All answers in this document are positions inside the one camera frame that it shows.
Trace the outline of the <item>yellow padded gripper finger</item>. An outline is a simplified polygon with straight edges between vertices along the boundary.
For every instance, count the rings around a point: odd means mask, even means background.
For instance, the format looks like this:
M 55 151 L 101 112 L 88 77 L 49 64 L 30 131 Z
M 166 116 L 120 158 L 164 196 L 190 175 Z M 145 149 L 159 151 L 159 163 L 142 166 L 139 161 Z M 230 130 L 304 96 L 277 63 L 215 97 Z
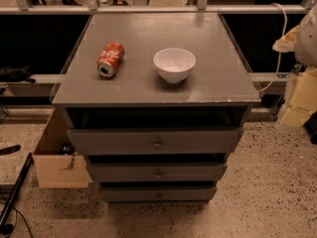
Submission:
M 300 128 L 317 111 L 317 68 L 307 68 L 292 76 L 286 84 L 284 99 L 279 123 Z

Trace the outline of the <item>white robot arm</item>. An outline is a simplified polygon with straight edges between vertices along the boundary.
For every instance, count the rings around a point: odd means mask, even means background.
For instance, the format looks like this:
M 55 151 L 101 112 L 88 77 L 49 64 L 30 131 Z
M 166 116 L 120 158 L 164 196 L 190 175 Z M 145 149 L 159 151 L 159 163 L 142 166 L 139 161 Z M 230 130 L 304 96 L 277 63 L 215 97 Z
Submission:
M 295 59 L 306 69 L 293 76 L 285 87 L 285 103 L 278 114 L 278 123 L 296 129 L 317 112 L 317 5 L 285 35 L 275 41 L 276 52 L 294 52 Z

